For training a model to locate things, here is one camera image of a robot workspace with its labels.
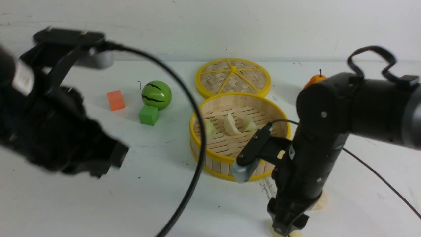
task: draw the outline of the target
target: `fruit stem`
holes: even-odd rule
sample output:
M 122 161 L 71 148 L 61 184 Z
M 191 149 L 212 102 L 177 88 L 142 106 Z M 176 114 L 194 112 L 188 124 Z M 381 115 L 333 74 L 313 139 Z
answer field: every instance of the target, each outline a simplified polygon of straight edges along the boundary
M 140 81 L 138 81 L 138 82 L 139 82 L 140 90 L 143 91 L 143 89 L 142 89 L 142 83 Z

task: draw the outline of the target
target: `woven bamboo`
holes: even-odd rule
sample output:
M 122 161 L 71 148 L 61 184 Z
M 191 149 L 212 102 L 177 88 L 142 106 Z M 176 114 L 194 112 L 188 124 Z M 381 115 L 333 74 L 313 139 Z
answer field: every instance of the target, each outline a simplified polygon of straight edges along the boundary
M 196 74 L 196 87 L 205 98 L 230 92 L 265 97 L 269 93 L 270 84 L 268 72 L 262 66 L 245 59 L 211 61 Z
M 287 119 L 282 110 L 274 103 L 256 95 L 245 93 L 221 94 L 205 100 L 200 105 L 200 111 L 204 120 L 209 120 L 216 129 L 215 137 L 207 138 L 206 162 L 204 169 L 218 177 L 229 181 L 235 181 L 231 165 L 240 151 L 244 148 L 255 131 L 242 132 L 242 118 L 251 117 L 257 128 L 262 128 L 267 122 L 275 119 Z M 236 127 L 242 134 L 230 136 L 225 132 L 224 119 L 231 113 Z M 290 127 L 287 123 L 276 123 L 273 126 L 272 135 L 290 138 Z M 200 130 L 196 117 L 190 119 L 190 145 L 193 156 L 197 160 L 200 147 Z M 255 181 L 269 176 L 273 165 L 265 161 L 257 166 L 249 181 Z

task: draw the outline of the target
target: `white label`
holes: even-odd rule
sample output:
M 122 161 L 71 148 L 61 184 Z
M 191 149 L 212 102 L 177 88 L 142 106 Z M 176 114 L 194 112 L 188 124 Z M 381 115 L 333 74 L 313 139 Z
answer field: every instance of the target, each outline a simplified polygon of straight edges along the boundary
M 290 150 L 289 150 L 288 154 L 290 155 L 291 160 L 293 160 L 294 155 L 295 155 L 295 150 L 294 150 L 294 147 L 292 145 L 290 147 Z
M 20 59 L 16 60 L 16 72 L 12 86 L 25 96 L 28 96 L 34 88 L 34 73 Z

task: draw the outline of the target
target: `white table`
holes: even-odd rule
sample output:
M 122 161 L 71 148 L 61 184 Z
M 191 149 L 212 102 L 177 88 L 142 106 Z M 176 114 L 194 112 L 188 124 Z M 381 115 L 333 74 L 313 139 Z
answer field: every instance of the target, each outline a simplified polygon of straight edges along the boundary
M 171 62 L 198 101 L 194 75 L 202 62 Z M 272 76 L 268 99 L 297 120 L 295 98 L 322 68 L 326 76 L 349 71 L 345 62 L 261 62 Z M 368 78 L 381 78 L 382 63 L 359 63 Z M 421 75 L 421 64 L 398 64 L 398 75 Z M 154 127 L 139 123 L 138 80 L 168 82 L 171 105 Z M 147 62 L 116 62 L 105 71 L 74 68 L 64 84 L 77 87 L 90 116 L 130 145 L 120 170 L 97 180 L 87 174 L 49 175 L 0 150 L 0 235 L 7 237 L 152 237 L 182 199 L 196 163 L 189 149 L 192 109 L 178 86 Z M 106 93 L 121 90 L 126 109 L 111 112 Z M 382 174 L 421 211 L 419 152 L 351 136 L 346 147 Z M 203 173 L 169 236 L 269 237 L 268 180 L 238 184 Z M 310 212 L 306 237 L 421 236 L 421 220 L 374 174 L 342 153 L 325 189 L 327 207 Z

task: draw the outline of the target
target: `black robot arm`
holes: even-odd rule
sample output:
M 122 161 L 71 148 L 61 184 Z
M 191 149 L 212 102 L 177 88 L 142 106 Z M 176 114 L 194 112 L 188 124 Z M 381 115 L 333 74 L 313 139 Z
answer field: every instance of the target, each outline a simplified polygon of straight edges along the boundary
M 374 51 L 389 64 L 387 80 L 365 79 L 352 61 Z M 258 130 L 232 167 L 237 182 L 246 182 L 261 159 L 275 164 L 272 178 L 277 194 L 268 204 L 274 230 L 284 236 L 302 229 L 349 134 L 413 149 L 421 149 L 421 87 L 418 76 L 394 76 L 395 57 L 378 46 L 356 50 L 340 73 L 309 86 L 297 98 L 300 118 L 292 141 L 270 135 L 272 123 Z M 286 151 L 277 159 L 280 151 Z
M 75 88 L 61 86 L 73 65 L 111 66 L 105 35 L 47 28 L 33 39 L 19 59 L 0 47 L 0 145 L 50 172 L 101 177 L 120 167 L 128 146 L 87 117 Z

